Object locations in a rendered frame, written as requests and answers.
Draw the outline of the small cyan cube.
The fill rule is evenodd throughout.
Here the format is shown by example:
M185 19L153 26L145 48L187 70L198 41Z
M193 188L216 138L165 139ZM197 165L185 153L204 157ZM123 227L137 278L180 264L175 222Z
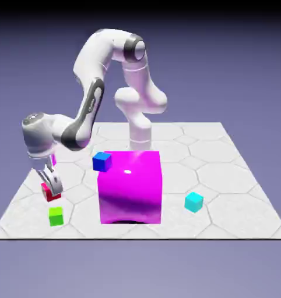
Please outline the small cyan cube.
M198 212L203 206L203 196L196 193L191 192L185 197L184 207L188 211L193 213Z

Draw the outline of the small green cube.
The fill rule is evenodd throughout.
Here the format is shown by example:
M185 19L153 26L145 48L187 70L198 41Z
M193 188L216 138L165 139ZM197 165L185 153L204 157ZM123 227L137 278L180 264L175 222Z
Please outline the small green cube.
M60 226L64 224L62 207L51 207L48 212L50 226Z

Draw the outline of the small blue cube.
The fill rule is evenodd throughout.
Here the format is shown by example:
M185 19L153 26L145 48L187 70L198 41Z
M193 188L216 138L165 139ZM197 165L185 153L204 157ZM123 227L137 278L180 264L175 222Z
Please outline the small blue cube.
M111 154L108 152L98 152L92 158L93 170L107 172L112 165Z

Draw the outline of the large magenta box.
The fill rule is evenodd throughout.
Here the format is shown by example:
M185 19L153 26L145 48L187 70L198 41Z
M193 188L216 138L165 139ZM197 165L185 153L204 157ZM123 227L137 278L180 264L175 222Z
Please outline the large magenta box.
M158 151L105 151L107 172L98 172L100 222L161 223L163 176Z

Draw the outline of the small red cube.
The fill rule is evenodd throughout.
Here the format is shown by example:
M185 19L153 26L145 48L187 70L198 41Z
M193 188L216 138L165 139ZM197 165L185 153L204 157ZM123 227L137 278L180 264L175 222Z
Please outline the small red cube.
M49 187L44 182L41 184L41 189L47 202L61 198L61 194L57 194L54 196Z

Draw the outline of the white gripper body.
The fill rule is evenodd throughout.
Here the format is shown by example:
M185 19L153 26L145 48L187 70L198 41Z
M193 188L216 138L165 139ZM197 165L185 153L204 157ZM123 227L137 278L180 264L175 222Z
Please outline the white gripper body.
M60 177L55 173L55 171L44 169L42 171L36 170L36 172L41 177L42 181L51 190L53 195L62 193L62 182Z

